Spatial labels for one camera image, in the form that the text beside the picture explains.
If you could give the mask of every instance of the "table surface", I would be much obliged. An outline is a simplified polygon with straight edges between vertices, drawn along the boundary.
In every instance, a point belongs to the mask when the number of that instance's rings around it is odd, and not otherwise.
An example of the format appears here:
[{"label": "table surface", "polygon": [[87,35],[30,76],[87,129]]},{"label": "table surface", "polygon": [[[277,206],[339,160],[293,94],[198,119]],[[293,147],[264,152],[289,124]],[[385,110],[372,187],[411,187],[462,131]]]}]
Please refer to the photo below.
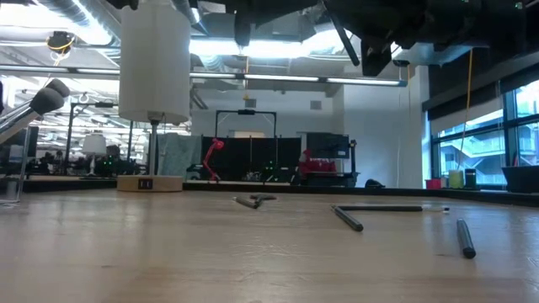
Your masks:
[{"label": "table surface", "polygon": [[[1,302],[538,302],[539,212],[451,199],[25,194],[0,206]],[[447,205],[354,213],[331,204]],[[463,258],[456,219],[478,255]]]}]

